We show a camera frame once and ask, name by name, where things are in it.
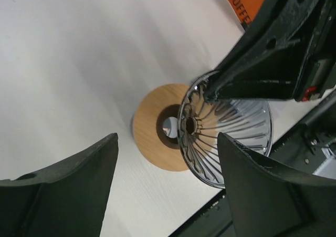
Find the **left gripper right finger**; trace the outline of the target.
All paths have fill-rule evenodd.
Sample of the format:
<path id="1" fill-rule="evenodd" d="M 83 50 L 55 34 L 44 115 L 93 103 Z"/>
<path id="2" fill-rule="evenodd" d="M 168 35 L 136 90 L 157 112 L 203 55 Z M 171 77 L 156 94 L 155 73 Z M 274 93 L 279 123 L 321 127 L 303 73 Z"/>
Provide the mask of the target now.
<path id="1" fill-rule="evenodd" d="M 219 133 L 237 236 L 335 236 L 335 180 L 301 172 Z"/>

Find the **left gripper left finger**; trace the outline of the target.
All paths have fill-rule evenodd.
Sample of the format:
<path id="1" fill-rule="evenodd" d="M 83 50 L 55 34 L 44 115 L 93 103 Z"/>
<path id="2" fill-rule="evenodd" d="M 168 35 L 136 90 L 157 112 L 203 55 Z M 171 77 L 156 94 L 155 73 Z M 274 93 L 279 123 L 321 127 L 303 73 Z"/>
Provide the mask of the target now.
<path id="1" fill-rule="evenodd" d="M 99 236 L 118 135 L 15 180 L 1 180 L 1 236 Z"/>

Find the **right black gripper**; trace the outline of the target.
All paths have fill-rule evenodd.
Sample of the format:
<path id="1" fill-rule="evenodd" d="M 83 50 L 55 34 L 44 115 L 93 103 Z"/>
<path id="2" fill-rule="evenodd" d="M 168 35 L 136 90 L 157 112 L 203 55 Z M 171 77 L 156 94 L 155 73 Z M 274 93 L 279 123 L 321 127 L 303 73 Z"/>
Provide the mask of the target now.
<path id="1" fill-rule="evenodd" d="M 205 99 L 311 101 L 335 87 L 335 0 L 264 0 Z"/>

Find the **grey glass carafe with collar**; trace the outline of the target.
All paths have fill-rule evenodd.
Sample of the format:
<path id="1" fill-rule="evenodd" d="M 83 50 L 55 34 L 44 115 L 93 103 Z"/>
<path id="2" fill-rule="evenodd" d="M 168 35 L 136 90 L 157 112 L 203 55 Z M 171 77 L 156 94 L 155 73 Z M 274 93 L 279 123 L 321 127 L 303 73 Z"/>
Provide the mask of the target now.
<path id="1" fill-rule="evenodd" d="M 177 137 L 177 115 L 168 114 L 160 117 L 159 114 L 137 114 L 133 116 L 131 128 L 136 138 L 158 138 L 163 137 L 174 139 Z"/>

